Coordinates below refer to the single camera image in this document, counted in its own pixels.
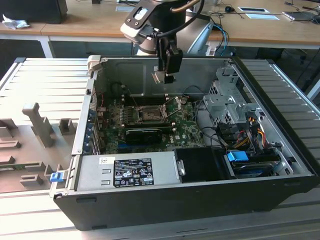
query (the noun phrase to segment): floor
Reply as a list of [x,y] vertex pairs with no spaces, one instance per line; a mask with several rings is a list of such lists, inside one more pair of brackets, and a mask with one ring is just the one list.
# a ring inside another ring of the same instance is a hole
[[[54,41],[52,44],[57,58],[87,58],[90,55],[130,56],[133,50],[130,43]],[[229,56],[231,52],[241,59],[254,59],[258,48],[228,47],[224,56]],[[316,52],[317,50],[285,49],[281,54],[281,58],[276,61],[276,64],[291,80],[296,82]],[[38,41],[0,39],[0,79],[17,57],[44,58],[45,56]],[[300,88],[319,64],[320,54],[314,58],[308,69],[301,76],[298,83]],[[314,102],[320,104],[320,96]]]

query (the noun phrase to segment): wooden desk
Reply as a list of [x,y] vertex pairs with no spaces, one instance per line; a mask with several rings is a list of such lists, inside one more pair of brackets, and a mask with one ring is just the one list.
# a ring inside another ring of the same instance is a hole
[[32,23],[30,27],[17,28],[16,30],[5,27],[0,24],[0,34],[15,34],[15,35],[41,35],[41,30],[44,28],[45,23]]
[[129,13],[116,11],[116,6],[127,5],[103,1],[92,4],[91,0],[66,2],[66,20],[63,24],[46,24],[42,35],[124,38],[120,27]]
[[[116,11],[118,5],[113,2],[92,4],[90,0],[66,0],[67,18],[62,24],[31,23],[30,28],[11,30],[0,25],[0,39],[37,40],[41,42],[47,58],[54,57],[51,41],[76,42],[122,42],[130,41],[120,31],[128,12]],[[231,4],[238,13],[238,7],[266,8],[270,13],[281,14],[283,11],[294,12],[296,9],[284,4],[284,0],[224,0]],[[295,0],[302,6],[315,7],[316,3]],[[225,12],[226,5],[211,7],[212,12]],[[224,14],[221,19],[223,28],[229,33],[229,46],[270,47],[294,49],[318,49],[320,46],[320,25],[311,22],[290,22],[284,15],[277,15],[280,20],[249,19],[242,14]],[[213,16],[216,23],[219,19]],[[213,31],[208,44],[214,48],[222,39],[219,31]]]
[[[282,14],[282,12],[295,12],[296,8],[284,4],[284,0],[224,0],[224,3],[231,4],[237,13],[243,13],[238,7],[265,8],[270,13]],[[302,6],[314,8],[316,3],[295,0],[294,4],[300,8]],[[226,5],[220,4],[213,7],[214,12],[224,12]],[[276,15],[279,20],[250,19],[245,14],[224,14],[221,19],[223,28],[229,33],[230,44],[252,43],[262,44],[289,44],[289,45],[317,45],[320,46],[320,25],[312,22],[291,22],[285,15]],[[212,17],[219,23],[218,17]],[[216,40],[217,33],[212,33],[209,40]]]
[[[237,7],[266,8],[270,13],[281,14],[283,11],[295,11],[295,8],[284,4],[283,0],[224,0]],[[316,7],[316,3],[295,0],[298,7]],[[127,12],[116,12],[116,3],[67,0],[68,17],[63,24],[46,24],[41,30],[47,36],[81,36],[122,38],[120,27]],[[213,12],[225,12],[226,5],[212,7]],[[223,28],[229,33],[230,43],[270,43],[320,45],[320,25],[311,22],[290,22],[284,15],[277,15],[280,20],[250,19],[245,14],[224,14],[221,19]],[[221,40],[221,33],[213,31],[210,41]]]

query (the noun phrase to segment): blue latch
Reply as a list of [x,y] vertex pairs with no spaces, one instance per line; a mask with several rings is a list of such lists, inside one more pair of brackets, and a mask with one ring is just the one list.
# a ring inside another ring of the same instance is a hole
[[229,162],[248,161],[248,156],[245,151],[231,151],[227,154]]
[[63,182],[64,181],[64,174],[62,172],[54,172],[51,173],[50,182]]

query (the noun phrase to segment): black computer case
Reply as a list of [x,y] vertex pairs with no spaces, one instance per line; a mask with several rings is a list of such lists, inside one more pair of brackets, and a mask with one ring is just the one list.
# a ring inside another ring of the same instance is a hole
[[0,0],[0,15],[28,23],[61,24],[67,16],[66,0]]

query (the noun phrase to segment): warning label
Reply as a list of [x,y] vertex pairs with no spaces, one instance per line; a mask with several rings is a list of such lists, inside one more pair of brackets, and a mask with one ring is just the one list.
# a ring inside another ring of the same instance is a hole
[[115,160],[113,172],[116,188],[154,184],[151,158]]

